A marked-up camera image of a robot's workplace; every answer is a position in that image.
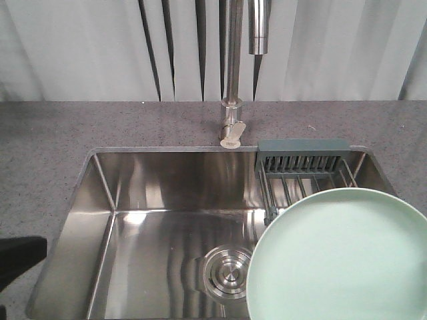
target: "white curtain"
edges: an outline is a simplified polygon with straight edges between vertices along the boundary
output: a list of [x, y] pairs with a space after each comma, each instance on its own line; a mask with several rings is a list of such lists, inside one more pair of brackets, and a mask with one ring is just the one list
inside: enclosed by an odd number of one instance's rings
[[[0, 0], [0, 101], [219, 101], [226, 8]], [[426, 0], [272, 0], [260, 63], [244, 10], [244, 101], [427, 99]]]

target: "sink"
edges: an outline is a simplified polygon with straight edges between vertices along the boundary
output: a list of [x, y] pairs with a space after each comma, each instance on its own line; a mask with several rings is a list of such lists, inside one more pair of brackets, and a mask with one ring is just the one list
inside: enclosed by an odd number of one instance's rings
[[[246, 273], [266, 228], [255, 162], [255, 147], [92, 151], [27, 315], [247, 318]], [[352, 148], [347, 163], [357, 186], [394, 194], [367, 150]], [[288, 180], [292, 203], [348, 185], [343, 173]], [[283, 186], [270, 182], [283, 211]]]

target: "faucet handle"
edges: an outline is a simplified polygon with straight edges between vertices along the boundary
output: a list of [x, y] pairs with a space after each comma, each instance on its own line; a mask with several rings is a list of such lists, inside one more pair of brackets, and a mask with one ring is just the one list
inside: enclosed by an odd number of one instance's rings
[[226, 149], [236, 149], [240, 147], [240, 137], [246, 129], [246, 124], [239, 121], [230, 126], [230, 133], [221, 140], [220, 144]]

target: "plate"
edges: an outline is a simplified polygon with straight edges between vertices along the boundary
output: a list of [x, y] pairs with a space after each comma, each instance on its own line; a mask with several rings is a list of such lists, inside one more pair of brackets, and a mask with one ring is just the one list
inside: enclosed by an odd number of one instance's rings
[[389, 194], [316, 193], [266, 229], [248, 271], [251, 320], [427, 317], [427, 220]]

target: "black object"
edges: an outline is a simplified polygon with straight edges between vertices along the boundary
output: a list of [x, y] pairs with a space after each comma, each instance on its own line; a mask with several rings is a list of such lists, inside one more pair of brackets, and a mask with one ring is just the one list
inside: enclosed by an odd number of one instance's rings
[[[43, 237], [0, 239], [0, 291], [46, 258], [46, 254], [47, 241]], [[2, 305], [0, 320], [6, 320], [6, 308]]]
[[0, 320], [6, 320], [6, 308], [4, 305], [0, 305]]

